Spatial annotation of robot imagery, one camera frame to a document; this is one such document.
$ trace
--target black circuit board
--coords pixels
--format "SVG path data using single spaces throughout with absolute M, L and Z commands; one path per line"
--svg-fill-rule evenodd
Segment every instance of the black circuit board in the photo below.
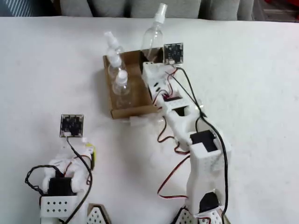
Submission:
M 183 43 L 164 45 L 164 64 L 183 63 Z
M 66 137 L 65 132 L 71 133 L 69 137 L 83 137 L 84 115 L 62 114 L 60 121 L 60 137 Z

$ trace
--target bottle cap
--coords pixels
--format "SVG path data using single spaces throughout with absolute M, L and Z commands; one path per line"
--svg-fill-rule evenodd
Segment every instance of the bottle cap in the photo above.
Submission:
M 155 15 L 155 21 L 159 23 L 164 23 L 165 20 L 165 14 L 167 10 L 167 5 L 164 3 L 160 3 L 159 9 Z
M 120 70 L 116 76 L 115 82 L 118 85 L 125 85 L 128 82 L 128 73 L 125 70 Z
M 105 32 L 104 36 L 106 37 L 108 46 L 116 49 L 118 47 L 120 47 L 120 43 L 118 42 L 118 40 L 115 38 L 115 36 L 111 33 L 111 31 Z
M 114 50 L 108 51 L 107 58 L 114 68 L 121 66 L 121 57 Z

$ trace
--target plastic bottle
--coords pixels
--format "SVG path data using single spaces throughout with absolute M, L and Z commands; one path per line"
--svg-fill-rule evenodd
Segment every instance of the plastic bottle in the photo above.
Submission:
M 107 43 L 108 43 L 108 51 L 110 49 L 113 49 L 117 54 L 121 54 L 124 52 L 122 46 L 120 45 L 120 43 L 118 42 L 118 40 L 115 38 L 115 36 L 111 33 L 111 31 L 105 32 L 104 36 L 107 39 Z
M 165 13 L 167 5 L 160 3 L 159 9 L 155 15 L 154 23 L 143 36 L 141 51 L 149 62 L 153 62 L 157 56 L 158 51 L 163 47 L 163 34 L 161 26 L 165 21 Z
M 131 86 L 128 83 L 128 73 L 120 70 L 112 86 L 113 93 L 116 95 L 116 107 L 118 109 L 129 108 L 131 103 Z
M 117 76 L 117 74 L 121 70 L 126 70 L 126 66 L 124 62 L 122 61 L 121 57 L 113 50 L 110 49 L 107 52 L 107 58 L 110 62 L 108 67 L 108 73 L 111 79 L 111 82 L 113 82 Z

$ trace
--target robotic arm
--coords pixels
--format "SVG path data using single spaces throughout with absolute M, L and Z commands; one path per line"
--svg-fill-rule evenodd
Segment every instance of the robotic arm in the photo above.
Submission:
M 191 172 L 185 205 L 194 217 L 209 217 L 226 204 L 225 163 L 227 166 L 231 148 L 205 116 L 195 97 L 192 98 L 173 76 L 176 71 L 170 65 L 144 63 L 142 75 L 176 141 L 183 151 L 190 152 Z
M 93 147 L 84 138 L 83 142 L 73 139 L 75 141 L 77 152 L 92 169 Z M 63 176 L 57 177 L 55 170 L 44 168 L 42 190 L 46 196 L 41 198 L 41 224 L 56 224 L 58 220 L 62 222 L 68 218 L 88 191 L 89 172 L 71 150 L 65 150 L 64 147 L 49 164 L 56 166 Z M 87 207 L 87 202 L 83 202 L 69 223 L 86 223 Z

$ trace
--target white table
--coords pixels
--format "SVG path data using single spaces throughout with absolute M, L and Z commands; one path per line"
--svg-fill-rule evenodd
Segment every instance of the white table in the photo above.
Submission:
M 61 147 L 62 113 L 84 114 L 84 134 L 97 147 L 91 203 L 104 204 L 115 224 L 174 218 L 184 200 L 156 192 L 183 158 L 171 140 L 156 142 L 163 124 L 131 128 L 110 119 L 103 75 L 103 32 L 111 30 L 134 50 L 151 22 L 0 18 L 3 223 L 39 222 L 39 195 L 24 179 Z M 196 95 L 233 146 L 231 223 L 297 223 L 299 24 L 167 19 L 164 37 L 184 43 L 183 67 Z M 164 193 L 183 194 L 189 170 L 187 162 Z M 31 181 L 42 176 L 36 171 Z

